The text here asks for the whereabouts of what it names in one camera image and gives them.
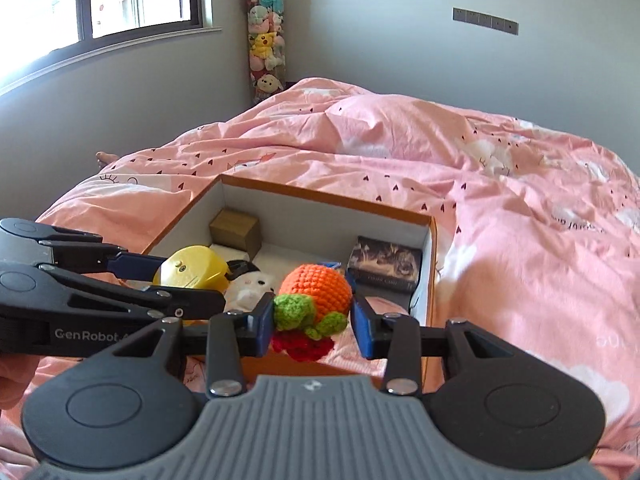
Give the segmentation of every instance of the open box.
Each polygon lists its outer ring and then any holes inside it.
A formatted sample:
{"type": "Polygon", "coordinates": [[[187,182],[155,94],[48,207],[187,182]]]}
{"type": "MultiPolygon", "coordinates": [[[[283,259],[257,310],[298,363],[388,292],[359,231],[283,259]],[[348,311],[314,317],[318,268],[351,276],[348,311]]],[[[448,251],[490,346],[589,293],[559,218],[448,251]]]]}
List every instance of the open box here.
{"type": "MultiPolygon", "coordinates": [[[[358,286],[358,291],[393,301],[421,325],[430,325],[436,255],[436,225],[432,217],[325,192],[222,174],[178,215],[148,252],[169,257],[187,246],[209,246],[209,223],[225,207],[259,218],[262,248],[253,262],[279,281],[302,263],[341,262],[346,268],[358,236],[420,249],[422,266],[413,294],[370,286],[358,286]]],[[[348,373],[318,363],[297,363],[273,352],[259,360],[245,358],[243,367],[249,380],[257,374],[348,373]]]]}

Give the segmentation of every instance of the wrinkled fabric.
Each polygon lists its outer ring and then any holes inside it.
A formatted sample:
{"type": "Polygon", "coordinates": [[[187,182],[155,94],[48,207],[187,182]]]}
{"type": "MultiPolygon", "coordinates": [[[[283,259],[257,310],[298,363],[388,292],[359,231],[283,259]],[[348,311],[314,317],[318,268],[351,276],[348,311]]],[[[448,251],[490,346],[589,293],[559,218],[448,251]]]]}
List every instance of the wrinkled fabric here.
{"type": "MultiPolygon", "coordinates": [[[[616,480],[638,466],[638,179],[617,155],[515,118],[315,78],[227,123],[124,156],[40,220],[145,251],[221,172],[433,216],[433,324],[465,317],[587,384],[607,413],[593,463],[616,480]]],[[[359,357],[349,331],[325,361],[383,370],[359,357]]],[[[67,364],[44,359],[28,391],[67,364]]],[[[30,365],[0,366],[3,381],[17,381],[2,403],[15,400],[30,365]]],[[[440,371],[428,373],[436,388],[440,371]]],[[[11,478],[33,465],[19,409],[0,420],[11,478]]]]}

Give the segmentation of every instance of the window frame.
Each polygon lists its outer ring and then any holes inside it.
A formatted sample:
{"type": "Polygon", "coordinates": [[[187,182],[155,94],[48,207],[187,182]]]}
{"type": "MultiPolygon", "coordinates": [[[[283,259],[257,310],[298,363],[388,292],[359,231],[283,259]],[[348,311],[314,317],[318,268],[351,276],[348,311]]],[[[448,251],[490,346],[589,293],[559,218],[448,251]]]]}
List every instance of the window frame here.
{"type": "Polygon", "coordinates": [[[5,87],[11,87],[23,78],[27,78],[40,70],[46,69],[72,58],[83,56],[93,51],[101,50],[120,43],[127,43],[143,38],[152,38],[173,32],[183,32],[204,28],[202,0],[189,0],[190,20],[180,22],[159,23],[146,27],[131,28],[121,32],[107,34],[100,38],[93,37],[93,25],[91,14],[91,0],[76,0],[76,21],[78,22],[78,41],[68,46],[53,50],[49,54],[34,60],[28,65],[15,70],[5,78],[0,77],[0,94],[5,87]]]}

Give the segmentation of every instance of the red crochet flower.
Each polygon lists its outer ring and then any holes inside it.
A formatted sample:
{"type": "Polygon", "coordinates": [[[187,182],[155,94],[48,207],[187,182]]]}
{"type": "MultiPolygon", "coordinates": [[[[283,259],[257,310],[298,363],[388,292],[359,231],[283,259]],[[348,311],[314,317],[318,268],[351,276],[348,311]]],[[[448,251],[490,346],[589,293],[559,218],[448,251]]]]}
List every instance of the red crochet flower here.
{"type": "Polygon", "coordinates": [[[276,352],[286,352],[295,361],[318,361],[334,348],[334,340],[323,337],[314,341],[301,330],[283,330],[273,334],[271,345],[276,352]]]}

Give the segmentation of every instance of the white wall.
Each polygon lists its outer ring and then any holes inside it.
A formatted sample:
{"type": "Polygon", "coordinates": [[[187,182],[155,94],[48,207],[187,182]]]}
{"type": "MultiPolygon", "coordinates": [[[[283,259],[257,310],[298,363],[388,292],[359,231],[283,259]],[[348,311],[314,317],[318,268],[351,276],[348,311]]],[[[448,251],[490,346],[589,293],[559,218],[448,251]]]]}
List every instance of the white wall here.
{"type": "Polygon", "coordinates": [[[511,114],[591,137],[640,171],[640,0],[286,0],[287,79],[511,114]],[[512,36],[452,7],[520,22],[512,36]]]}
{"type": "Polygon", "coordinates": [[[33,218],[97,171],[95,152],[159,146],[250,104],[242,0],[204,32],[56,70],[0,96],[0,218],[33,218]]]}

